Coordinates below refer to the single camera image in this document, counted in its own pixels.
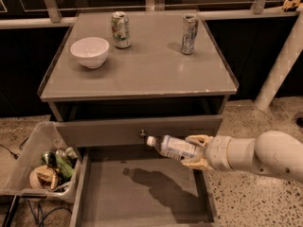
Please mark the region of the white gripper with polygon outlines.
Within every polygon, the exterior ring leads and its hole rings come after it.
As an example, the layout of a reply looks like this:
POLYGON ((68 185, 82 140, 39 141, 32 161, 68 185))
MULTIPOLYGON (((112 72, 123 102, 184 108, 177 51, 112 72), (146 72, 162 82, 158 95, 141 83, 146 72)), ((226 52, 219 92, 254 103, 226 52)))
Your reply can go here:
POLYGON ((205 157, 194 157, 181 161, 183 166, 197 170, 231 170, 227 159, 230 136, 217 135, 212 138, 205 134, 189 135, 186 141, 190 144, 205 148, 205 157))

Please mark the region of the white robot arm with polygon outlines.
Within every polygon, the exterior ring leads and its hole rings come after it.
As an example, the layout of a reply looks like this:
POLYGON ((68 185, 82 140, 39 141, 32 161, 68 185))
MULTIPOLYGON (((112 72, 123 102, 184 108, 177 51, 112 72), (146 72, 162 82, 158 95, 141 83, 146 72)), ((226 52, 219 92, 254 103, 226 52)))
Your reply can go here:
POLYGON ((202 156, 181 161, 198 170, 245 171, 303 183, 303 144, 281 131, 255 138, 189 135, 186 141, 203 150, 202 156))

